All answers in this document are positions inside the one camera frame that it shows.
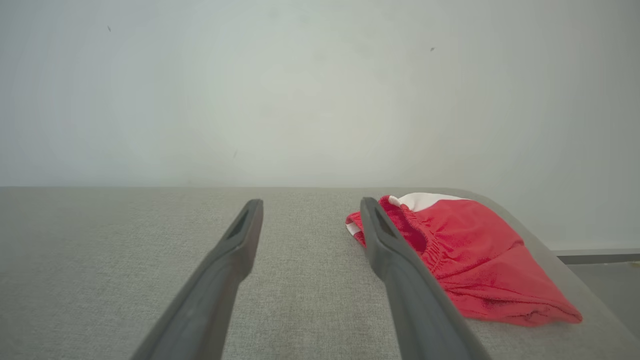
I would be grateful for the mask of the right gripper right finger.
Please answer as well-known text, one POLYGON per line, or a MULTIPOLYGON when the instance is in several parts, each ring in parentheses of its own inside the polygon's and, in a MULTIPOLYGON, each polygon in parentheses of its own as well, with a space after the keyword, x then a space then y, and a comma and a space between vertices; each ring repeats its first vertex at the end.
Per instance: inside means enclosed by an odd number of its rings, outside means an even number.
POLYGON ((382 206, 364 197, 359 211, 366 257, 385 285, 402 360, 492 360, 382 206))

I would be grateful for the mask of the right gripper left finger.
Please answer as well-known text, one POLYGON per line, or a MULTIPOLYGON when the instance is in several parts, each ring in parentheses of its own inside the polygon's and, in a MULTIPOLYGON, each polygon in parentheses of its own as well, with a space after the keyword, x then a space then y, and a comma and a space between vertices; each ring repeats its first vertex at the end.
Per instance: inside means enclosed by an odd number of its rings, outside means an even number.
POLYGON ((263 218, 263 201, 247 201, 131 360, 221 360, 239 286, 254 266, 263 218))

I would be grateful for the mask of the red shorts with white stripe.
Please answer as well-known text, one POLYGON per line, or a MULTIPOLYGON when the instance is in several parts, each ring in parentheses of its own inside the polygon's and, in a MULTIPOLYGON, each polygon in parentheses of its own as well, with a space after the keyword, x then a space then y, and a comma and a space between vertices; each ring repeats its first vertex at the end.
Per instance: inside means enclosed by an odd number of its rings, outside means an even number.
POLYGON ((486 205, 438 193, 388 194, 378 203, 462 316, 522 327, 583 321, 518 232, 486 205))

